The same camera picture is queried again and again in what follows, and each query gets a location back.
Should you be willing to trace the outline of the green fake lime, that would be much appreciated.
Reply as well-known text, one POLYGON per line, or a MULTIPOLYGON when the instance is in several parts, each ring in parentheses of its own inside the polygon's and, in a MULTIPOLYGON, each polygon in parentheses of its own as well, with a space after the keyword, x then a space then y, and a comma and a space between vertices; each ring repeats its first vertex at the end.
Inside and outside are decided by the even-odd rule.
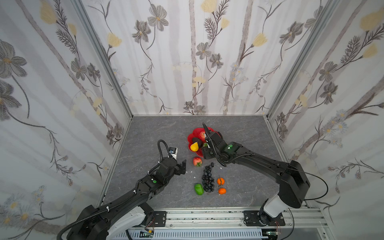
POLYGON ((201 184, 195 184, 194 190, 195 190, 196 194, 199 196, 202 196, 204 194, 204 188, 201 184))

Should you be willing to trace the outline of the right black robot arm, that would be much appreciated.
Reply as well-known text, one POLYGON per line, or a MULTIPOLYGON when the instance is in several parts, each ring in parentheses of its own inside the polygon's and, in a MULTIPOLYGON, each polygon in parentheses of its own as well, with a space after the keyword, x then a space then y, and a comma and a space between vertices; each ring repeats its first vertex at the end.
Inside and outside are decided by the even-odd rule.
POLYGON ((310 181, 298 162, 273 160, 239 143, 226 143, 219 132, 206 130, 205 135, 208 144, 203 147, 205 159, 215 158, 224 167, 230 164, 248 167, 270 177, 279 185, 279 192, 267 199, 258 212, 257 221, 262 226, 274 223, 280 213, 288 208, 301 207, 310 188, 310 181))

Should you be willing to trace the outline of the yellow fake pear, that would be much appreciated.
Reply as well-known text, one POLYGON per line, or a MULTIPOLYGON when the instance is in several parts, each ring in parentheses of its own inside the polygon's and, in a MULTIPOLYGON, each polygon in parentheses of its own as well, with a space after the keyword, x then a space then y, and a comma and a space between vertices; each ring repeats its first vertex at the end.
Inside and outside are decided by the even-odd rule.
POLYGON ((191 144, 191 146, 190 146, 190 150, 192 151, 192 152, 197 152, 198 150, 199 150, 199 143, 198 142, 195 142, 195 143, 193 143, 193 144, 191 144))

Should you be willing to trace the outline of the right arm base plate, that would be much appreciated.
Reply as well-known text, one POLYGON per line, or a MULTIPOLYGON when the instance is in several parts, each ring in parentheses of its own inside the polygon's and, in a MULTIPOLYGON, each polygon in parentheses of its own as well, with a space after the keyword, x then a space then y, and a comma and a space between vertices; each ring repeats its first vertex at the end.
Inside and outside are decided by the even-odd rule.
POLYGON ((283 214, 280 213, 276 218, 271 218, 259 211, 243 211, 244 224, 247 227, 283 227, 286 225, 283 214))

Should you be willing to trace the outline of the red crinkled fake fruit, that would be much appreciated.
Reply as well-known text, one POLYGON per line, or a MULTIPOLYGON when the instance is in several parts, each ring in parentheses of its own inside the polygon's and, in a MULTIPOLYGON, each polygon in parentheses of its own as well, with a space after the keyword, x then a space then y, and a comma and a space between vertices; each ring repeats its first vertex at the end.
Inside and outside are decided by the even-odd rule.
POLYGON ((199 134, 198 134, 198 137, 199 139, 205 143, 206 142, 206 132, 205 131, 201 131, 199 134))

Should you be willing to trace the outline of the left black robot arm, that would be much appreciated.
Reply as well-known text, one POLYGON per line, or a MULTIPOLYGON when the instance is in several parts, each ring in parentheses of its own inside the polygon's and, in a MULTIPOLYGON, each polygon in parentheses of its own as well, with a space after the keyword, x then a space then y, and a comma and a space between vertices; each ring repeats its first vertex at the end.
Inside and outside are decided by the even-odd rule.
POLYGON ((61 240, 109 240, 130 227, 147 225, 154 210, 147 201, 161 193, 175 175, 186 173, 187 161, 178 163, 173 157, 159 162, 135 187, 116 200, 84 208, 76 221, 64 227, 57 235, 61 240))

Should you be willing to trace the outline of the dark fake avocado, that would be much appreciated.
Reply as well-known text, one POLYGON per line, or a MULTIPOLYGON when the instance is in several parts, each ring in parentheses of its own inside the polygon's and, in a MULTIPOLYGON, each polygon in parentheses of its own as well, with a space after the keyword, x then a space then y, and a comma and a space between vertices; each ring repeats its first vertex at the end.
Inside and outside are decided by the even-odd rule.
POLYGON ((200 145, 203 144, 203 141, 202 141, 201 139, 199 139, 199 138, 193 138, 193 139, 192 139, 192 143, 193 143, 193 144, 196 143, 197 145, 200 146, 200 145))

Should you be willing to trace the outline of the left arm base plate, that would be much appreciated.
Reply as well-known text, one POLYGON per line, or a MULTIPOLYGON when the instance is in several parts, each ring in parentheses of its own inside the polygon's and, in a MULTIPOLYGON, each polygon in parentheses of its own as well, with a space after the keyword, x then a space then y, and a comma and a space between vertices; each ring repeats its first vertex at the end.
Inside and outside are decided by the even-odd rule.
POLYGON ((155 211, 150 215, 150 222, 147 225, 148 227, 157 228, 165 227, 167 221, 167 212, 166 211, 155 211))

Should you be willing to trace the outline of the red fake apple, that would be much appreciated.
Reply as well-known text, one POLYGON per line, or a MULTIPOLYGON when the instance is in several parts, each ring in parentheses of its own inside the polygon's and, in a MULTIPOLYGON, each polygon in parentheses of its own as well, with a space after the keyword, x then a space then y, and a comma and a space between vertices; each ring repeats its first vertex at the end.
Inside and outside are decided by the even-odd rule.
POLYGON ((195 158, 193 159, 193 165, 194 165, 195 167, 201 167, 202 164, 203 164, 203 161, 202 161, 201 158, 199 158, 199 157, 195 157, 195 158))

